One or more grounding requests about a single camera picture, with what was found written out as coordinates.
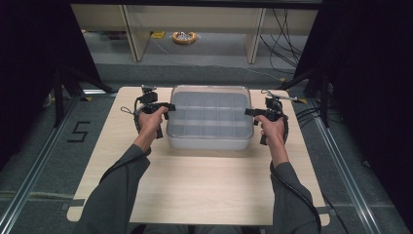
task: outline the aluminum rail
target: aluminum rail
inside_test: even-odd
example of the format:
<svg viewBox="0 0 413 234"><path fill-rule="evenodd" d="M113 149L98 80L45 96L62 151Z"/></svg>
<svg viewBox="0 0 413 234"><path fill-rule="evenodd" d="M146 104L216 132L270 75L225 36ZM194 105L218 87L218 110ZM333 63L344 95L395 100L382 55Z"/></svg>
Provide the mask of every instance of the aluminum rail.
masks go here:
<svg viewBox="0 0 413 234"><path fill-rule="evenodd" d="M317 108L316 102L309 98L309 104L312 108ZM340 177L343 179L344 185L347 188L350 198L355 205L356 211L367 233L382 233L374 214L367 205L352 173L347 166L346 160L338 148L331 131L326 128L320 118L316 118L316 123L319 131L325 141L325 144L330 151L331 157L338 170Z"/></svg>
<svg viewBox="0 0 413 234"><path fill-rule="evenodd" d="M2 234L10 233L10 231L12 230L15 222L19 217L21 210L24 207L24 204L30 196L31 190L33 189L38 178L40 177L40 174L46 167L46 164L52 154L52 151L56 146L57 140L59 139L59 136L61 135L61 132L64 129L67 119L69 118L70 114L72 113L74 107L79 102L79 100L80 97L71 98L71 100L68 103L68 106L66 107L66 114L60 121L60 124L57 127L53 128L52 133L50 134L48 140L46 141L45 145L40 151L39 156L37 157L29 173L24 179L23 184L19 188L12 202L9 204L7 210L2 214L0 218L0 231Z"/></svg>

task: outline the yellow object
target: yellow object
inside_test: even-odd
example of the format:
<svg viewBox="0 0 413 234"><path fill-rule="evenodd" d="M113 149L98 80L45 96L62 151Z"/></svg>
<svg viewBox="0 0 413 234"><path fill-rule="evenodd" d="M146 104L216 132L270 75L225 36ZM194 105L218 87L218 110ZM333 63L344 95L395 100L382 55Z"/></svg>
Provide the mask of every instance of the yellow object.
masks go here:
<svg viewBox="0 0 413 234"><path fill-rule="evenodd" d="M151 37L153 39L163 39L165 37L165 32L164 31L152 32Z"/></svg>

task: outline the finger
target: finger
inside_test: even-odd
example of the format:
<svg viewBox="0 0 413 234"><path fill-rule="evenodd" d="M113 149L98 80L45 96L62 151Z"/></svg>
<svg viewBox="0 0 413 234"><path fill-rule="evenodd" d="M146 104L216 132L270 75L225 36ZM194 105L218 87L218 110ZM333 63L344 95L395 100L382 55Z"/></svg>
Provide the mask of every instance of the finger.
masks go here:
<svg viewBox="0 0 413 234"><path fill-rule="evenodd" d="M164 106L159 107L159 109L157 109L154 114L158 115L159 117L161 117L164 113L167 113L168 109Z"/></svg>
<svg viewBox="0 0 413 234"><path fill-rule="evenodd" d="M261 122L262 124L266 124L268 122L270 122L267 117L265 117L264 115L257 115L254 118L256 121Z"/></svg>

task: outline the gray floor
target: gray floor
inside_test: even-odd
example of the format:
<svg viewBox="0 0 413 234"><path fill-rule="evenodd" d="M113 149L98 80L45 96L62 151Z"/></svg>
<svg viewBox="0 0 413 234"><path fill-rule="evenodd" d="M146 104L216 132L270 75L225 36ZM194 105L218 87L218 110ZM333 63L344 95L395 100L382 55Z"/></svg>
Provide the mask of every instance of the gray floor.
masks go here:
<svg viewBox="0 0 413 234"><path fill-rule="evenodd" d="M170 33L163 40L151 40L143 60L133 62L126 40L109 40L105 35L94 32L85 34L100 76L103 82L112 88L141 84L172 87L183 83L245 85L251 89L274 89L281 83L281 78L292 78L289 74L272 69L270 53L262 43L256 63L248 64L242 35L200 34L199 40L189 46L176 45L169 37ZM302 49L306 42L306 37L291 39L298 49ZM265 40L271 45L274 43L268 36L265 36ZM280 52L292 59L290 53L282 49ZM293 72L293 67L279 58L272 58L272 62L277 69ZM303 82L291 88L289 94L302 98L305 85L306 82ZM83 86L85 89L94 89L88 84ZM90 101L77 103L12 233L71 232L74 223L65 217L67 205L88 164L113 100L113 97L93 97ZM296 113L310 108L307 103L294 103L293 106ZM330 131L382 232L409 233L376 176L360 163L362 155L337 111L329 110L328 114ZM79 138L72 134L79 121L90 122L81 125L80 129L88 134L84 142L70 143L70 139ZM32 131L26 137L24 148L12 157L0 173L0 211L5 211L13 194L19 190L52 131L53 124L54 107L50 106L38 117ZM315 120L304 117L300 124L303 126L303 137L321 191L334 205L350 233L365 233ZM323 227L322 233L345 232L337 216L332 216L330 223Z"/></svg>

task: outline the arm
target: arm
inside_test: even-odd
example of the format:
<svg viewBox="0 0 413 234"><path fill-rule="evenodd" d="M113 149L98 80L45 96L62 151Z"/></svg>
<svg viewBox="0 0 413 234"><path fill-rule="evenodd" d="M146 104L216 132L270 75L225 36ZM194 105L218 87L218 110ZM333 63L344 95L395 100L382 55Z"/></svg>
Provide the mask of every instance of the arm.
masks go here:
<svg viewBox="0 0 413 234"><path fill-rule="evenodd" d="M140 134L117 163L133 160L112 171L94 189L73 233L127 232L139 180L150 164L146 152L167 111L161 107L151 115L139 114Z"/></svg>
<svg viewBox="0 0 413 234"><path fill-rule="evenodd" d="M304 187L292 168L285 150L282 119L271 122L264 116L256 116L261 122L261 134L267 136L266 143L273 159L270 167L271 181L275 194L273 228L275 233L319 233L316 219L307 205L287 187L280 183L281 178L300 191L312 202L310 191Z"/></svg>

